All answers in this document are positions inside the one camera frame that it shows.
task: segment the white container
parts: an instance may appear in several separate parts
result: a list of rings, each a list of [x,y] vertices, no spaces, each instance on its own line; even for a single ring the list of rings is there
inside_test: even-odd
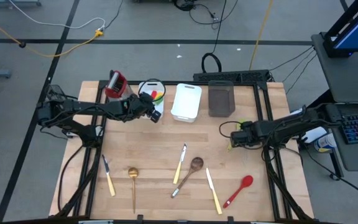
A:
[[[139,84],[139,88],[143,85],[143,83],[144,82],[141,82]],[[164,92],[164,86],[160,82],[146,82],[143,85],[142,89],[140,90],[140,93],[145,92],[145,93],[147,93],[147,94],[149,94],[151,96],[153,91],[163,93]],[[161,119],[164,116],[164,99],[162,99],[162,102],[160,104],[158,104],[158,105],[156,105],[154,103],[154,108],[155,108],[155,110],[157,110],[158,112],[161,113],[161,117],[160,117],[160,119]]]
[[[173,119],[189,123],[194,122],[200,106],[201,92],[199,86],[178,84],[171,110]]]
[[[319,152],[331,152],[336,148],[336,142],[332,133],[327,134],[314,142],[314,148]]]

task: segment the wooden table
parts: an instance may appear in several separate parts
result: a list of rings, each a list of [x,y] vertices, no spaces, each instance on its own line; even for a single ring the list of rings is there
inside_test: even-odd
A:
[[[94,101],[98,82],[83,82],[80,101]],[[208,116],[208,87],[202,86],[200,110],[194,123],[175,121],[170,114],[176,86],[167,86],[163,118],[154,124],[149,119],[137,119],[127,123],[108,120],[102,153],[110,167],[110,176],[116,189],[111,197],[106,172],[101,160],[94,194],[91,218],[135,220],[143,214],[145,220],[227,220],[233,216],[235,221],[273,221],[272,203],[265,162],[261,150],[235,148],[227,151],[229,140],[219,134],[218,126],[229,120],[245,119],[257,121],[257,111],[253,88],[235,86],[236,110],[229,118]],[[273,117],[288,115],[288,105],[282,83],[268,83]],[[264,118],[267,117],[260,91]],[[83,124],[90,124],[91,116],[76,116]],[[227,124],[223,132],[229,134],[235,128]],[[178,195],[172,199],[171,193],[177,185],[172,180],[178,165],[183,143],[188,150],[180,172],[180,180],[186,175],[192,158],[204,159],[204,167],[194,173]],[[81,145],[79,138],[68,140],[62,167],[67,159]],[[298,150],[291,141],[287,147]],[[68,165],[63,180],[62,203],[66,203],[78,186],[83,162],[82,150]],[[300,157],[290,151],[281,150],[283,170],[287,189],[306,214],[313,217],[310,198],[306,186]],[[132,182],[127,172],[130,167],[139,169],[136,182],[136,214],[132,212]],[[253,184],[242,190],[235,201],[218,215],[213,195],[208,187],[205,168],[209,167],[214,186],[221,205],[240,186],[246,175],[254,177]],[[280,216],[284,216],[282,197],[277,189]],[[80,214],[84,213],[88,191],[83,194]],[[53,198],[50,214],[57,213],[57,189]]]

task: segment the red spatula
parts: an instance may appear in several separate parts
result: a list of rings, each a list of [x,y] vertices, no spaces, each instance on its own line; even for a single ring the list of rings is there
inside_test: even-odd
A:
[[[223,205],[223,208],[227,208],[227,206],[229,206],[233,202],[233,200],[235,199],[237,194],[239,194],[243,188],[249,187],[253,181],[254,181],[254,178],[252,178],[252,176],[248,175],[248,176],[244,177],[242,179],[240,188],[229,198],[229,200],[226,201],[226,203]]]

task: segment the brass spoon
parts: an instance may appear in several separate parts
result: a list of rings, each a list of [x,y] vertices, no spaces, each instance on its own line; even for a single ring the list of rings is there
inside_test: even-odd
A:
[[[204,161],[200,157],[196,157],[191,161],[189,173],[187,173],[186,177],[179,184],[178,188],[176,188],[175,191],[173,191],[171,198],[174,198],[177,195],[183,184],[186,182],[187,178],[189,178],[190,174],[199,171],[201,168],[203,168],[203,165],[204,165]]]
[[[131,167],[128,170],[128,175],[132,178],[132,206],[135,214],[136,200],[135,200],[135,178],[139,175],[139,171],[135,167]]]

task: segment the gray carpet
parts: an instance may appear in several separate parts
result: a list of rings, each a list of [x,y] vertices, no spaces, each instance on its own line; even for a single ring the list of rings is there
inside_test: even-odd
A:
[[[45,22],[66,23],[74,0],[42,1],[42,7],[23,7],[30,16]],[[223,1],[200,0],[220,15]],[[255,40],[268,6],[268,0],[239,1],[232,15],[222,24],[222,40]],[[93,17],[112,19],[119,0],[80,0],[73,25]],[[228,0],[227,12],[234,5]],[[209,22],[208,14],[199,8],[194,17]],[[262,40],[305,40],[320,31],[327,31],[343,13],[339,0],[275,1],[266,23]],[[62,27],[37,25],[20,12],[0,7],[0,26],[23,39],[59,39]],[[94,22],[84,29],[71,30],[68,39],[89,39],[100,26]],[[0,33],[0,39],[6,38]],[[213,40],[216,30],[195,24],[187,12],[181,12],[166,0],[144,0],[141,4],[124,1],[119,17],[105,31],[105,40]],[[57,44],[30,44],[46,54],[54,54]],[[68,50],[72,44],[65,44]],[[211,44],[91,44],[60,58],[52,83],[59,84],[67,94],[77,95],[82,81],[107,79],[110,69],[122,71],[129,80],[160,78],[192,80],[201,71],[201,57],[211,51]],[[273,68],[298,55],[308,46],[260,45],[252,69]],[[216,48],[224,71],[247,70],[253,45],[227,44]],[[302,57],[273,71],[281,82]],[[0,68],[9,69],[12,78],[0,78],[0,202],[21,149],[27,128],[39,98],[51,58],[43,58],[18,48],[17,44],[0,44]],[[285,82],[288,90],[307,60]],[[207,71],[216,66],[206,61]],[[288,94],[292,110],[308,105],[328,89],[317,59]],[[35,130],[22,172],[19,176],[4,221],[45,218],[48,215],[59,175],[65,142]],[[312,152],[317,160],[330,165],[329,156]],[[335,182],[302,152],[306,181],[316,218],[327,222],[358,223],[358,192],[342,182]],[[346,179],[358,185],[358,172],[345,172]]]

